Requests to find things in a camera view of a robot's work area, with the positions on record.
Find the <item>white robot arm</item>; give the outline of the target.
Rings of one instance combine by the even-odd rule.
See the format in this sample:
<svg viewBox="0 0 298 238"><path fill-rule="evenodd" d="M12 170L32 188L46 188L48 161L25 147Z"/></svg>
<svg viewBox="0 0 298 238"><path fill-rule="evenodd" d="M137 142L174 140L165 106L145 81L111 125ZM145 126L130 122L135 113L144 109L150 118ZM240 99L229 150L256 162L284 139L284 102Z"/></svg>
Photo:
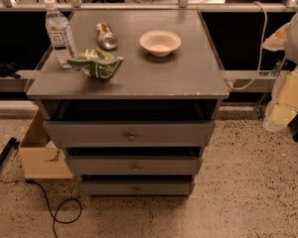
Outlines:
<svg viewBox="0 0 298 238"><path fill-rule="evenodd" d="M273 52L284 51L285 58L296 64L291 72L277 77L266 107L263 127L277 132L298 114L298 12L266 39L263 47Z"/></svg>

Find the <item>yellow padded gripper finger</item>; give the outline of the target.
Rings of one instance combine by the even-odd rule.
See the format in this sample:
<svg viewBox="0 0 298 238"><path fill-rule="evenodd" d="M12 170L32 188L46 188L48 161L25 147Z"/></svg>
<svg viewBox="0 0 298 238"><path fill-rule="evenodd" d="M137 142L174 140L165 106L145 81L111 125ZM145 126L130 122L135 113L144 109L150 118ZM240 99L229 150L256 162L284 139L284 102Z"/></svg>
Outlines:
<svg viewBox="0 0 298 238"><path fill-rule="evenodd" d="M282 72L276 79L267 104L263 128L278 132L298 114L298 65L289 73Z"/></svg>
<svg viewBox="0 0 298 238"><path fill-rule="evenodd" d="M267 38L262 47L268 51L277 52L285 49L285 39L290 24L286 23Z"/></svg>

